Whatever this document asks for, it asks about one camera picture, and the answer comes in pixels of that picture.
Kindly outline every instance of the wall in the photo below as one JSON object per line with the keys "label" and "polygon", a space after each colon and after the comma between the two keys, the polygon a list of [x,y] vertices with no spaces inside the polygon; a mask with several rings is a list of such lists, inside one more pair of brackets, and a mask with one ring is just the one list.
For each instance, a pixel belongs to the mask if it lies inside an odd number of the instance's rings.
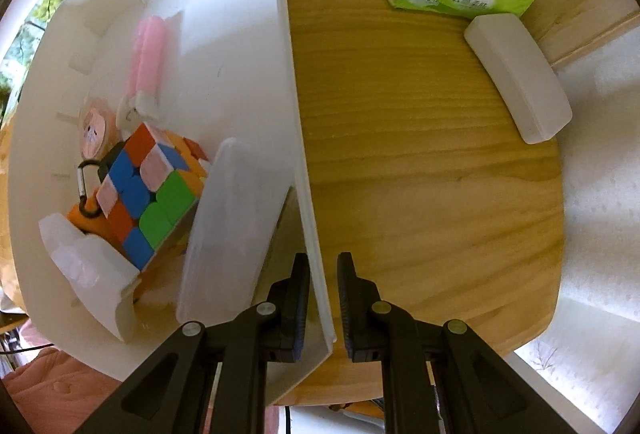
{"label": "wall", "polygon": [[558,71],[565,250],[549,329],[517,351],[603,430],[640,392],[640,30]]}
{"label": "wall", "polygon": [[516,353],[504,357],[512,369],[527,382],[578,434],[604,434],[593,420],[556,390]]}

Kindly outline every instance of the white plastic divider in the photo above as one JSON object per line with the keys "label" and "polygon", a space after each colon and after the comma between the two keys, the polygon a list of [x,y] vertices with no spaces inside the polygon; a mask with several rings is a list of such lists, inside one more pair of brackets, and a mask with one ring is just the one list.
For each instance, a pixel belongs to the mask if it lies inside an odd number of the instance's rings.
{"label": "white plastic divider", "polygon": [[172,311],[149,312],[134,340],[116,340],[79,304],[38,231],[39,219],[66,213],[78,199],[73,174],[82,101],[91,93],[117,107],[137,23],[151,14],[163,17],[170,32],[161,127],[197,140],[210,157],[226,138],[241,138],[284,167],[296,188],[300,216],[286,220],[290,240],[274,249],[281,254],[272,255],[258,289],[286,273],[294,249],[304,244],[314,291],[301,363],[270,364],[267,399],[274,401],[326,359],[335,342],[306,171],[287,0],[65,0],[25,83],[10,157],[12,247],[28,312],[60,348],[120,380],[178,327]]}

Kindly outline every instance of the orange object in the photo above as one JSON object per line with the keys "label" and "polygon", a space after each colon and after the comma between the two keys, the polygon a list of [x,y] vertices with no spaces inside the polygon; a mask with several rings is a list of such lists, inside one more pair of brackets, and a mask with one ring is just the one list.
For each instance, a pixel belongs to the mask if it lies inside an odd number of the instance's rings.
{"label": "orange object", "polygon": [[193,172],[196,176],[200,178],[205,178],[207,176],[207,171],[203,169],[202,165],[198,162],[198,159],[193,155],[191,151],[191,147],[189,147],[188,142],[195,143],[189,138],[183,138],[178,136],[174,132],[170,130],[166,130],[164,132],[167,135],[167,138],[171,141],[175,149],[180,153],[182,159],[187,164],[191,172]]}
{"label": "orange object", "polygon": [[207,155],[204,154],[204,151],[199,144],[197,144],[193,140],[189,140],[189,138],[185,138],[184,143],[187,147],[189,147],[189,150],[191,151],[191,154],[193,154],[195,159],[203,159],[209,161],[209,158],[207,158]]}
{"label": "orange object", "polygon": [[156,140],[146,128],[146,125],[140,125],[127,140],[124,150],[127,151],[133,166],[140,168],[142,161],[155,145]]}
{"label": "orange object", "polygon": [[187,146],[186,138],[175,134],[172,130],[166,130],[164,133],[167,138],[169,138],[169,141],[173,144],[175,149],[180,153],[180,156],[184,158],[184,156],[191,155],[191,149]]}
{"label": "orange object", "polygon": [[346,405],[344,408],[351,412],[362,414],[363,416],[385,419],[385,413],[376,407],[372,401],[357,401],[356,403]]}
{"label": "orange object", "polygon": [[113,205],[111,212],[109,212],[107,221],[111,225],[113,233],[120,242],[124,242],[124,240],[127,239],[127,236],[134,227],[134,222],[127,212],[127,208],[120,200],[118,200],[118,202]]}
{"label": "orange object", "polygon": [[178,170],[178,174],[182,177],[192,194],[197,197],[202,195],[204,183],[197,175],[193,172],[185,172],[184,170]]}
{"label": "orange object", "polygon": [[[94,193],[87,199],[86,205],[84,206],[84,208],[86,208],[89,212],[93,212],[98,208],[98,201],[95,198],[95,194],[97,191],[98,189],[95,189]],[[69,210],[66,218],[73,226],[78,228],[80,231],[86,234],[95,234],[96,236],[103,238],[122,255],[125,255],[124,250],[122,249],[122,245],[118,241],[116,235],[113,233],[111,225],[107,221],[107,218],[104,216],[104,214],[100,214],[98,217],[93,219],[86,218],[80,213],[79,204],[76,203],[71,207],[71,210]]]}

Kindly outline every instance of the rubik's cube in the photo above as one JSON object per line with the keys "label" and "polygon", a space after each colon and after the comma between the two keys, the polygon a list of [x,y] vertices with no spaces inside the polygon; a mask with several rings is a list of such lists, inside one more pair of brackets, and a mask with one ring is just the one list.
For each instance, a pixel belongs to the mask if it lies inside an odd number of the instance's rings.
{"label": "rubik's cube", "polygon": [[141,124],[100,185],[98,204],[140,271],[199,201],[207,176],[200,160],[194,141]]}

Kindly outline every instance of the white foam block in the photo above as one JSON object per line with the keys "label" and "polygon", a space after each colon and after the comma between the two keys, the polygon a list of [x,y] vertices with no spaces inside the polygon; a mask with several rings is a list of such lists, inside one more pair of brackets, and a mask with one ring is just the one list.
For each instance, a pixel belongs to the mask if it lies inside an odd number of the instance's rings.
{"label": "white foam block", "polygon": [[38,223],[51,260],[91,315],[123,342],[138,330],[133,291],[140,271],[103,238],[85,235],[62,214]]}
{"label": "white foam block", "polygon": [[529,31],[511,13],[481,15],[465,39],[500,91],[522,139],[553,138],[572,118],[556,74]]}

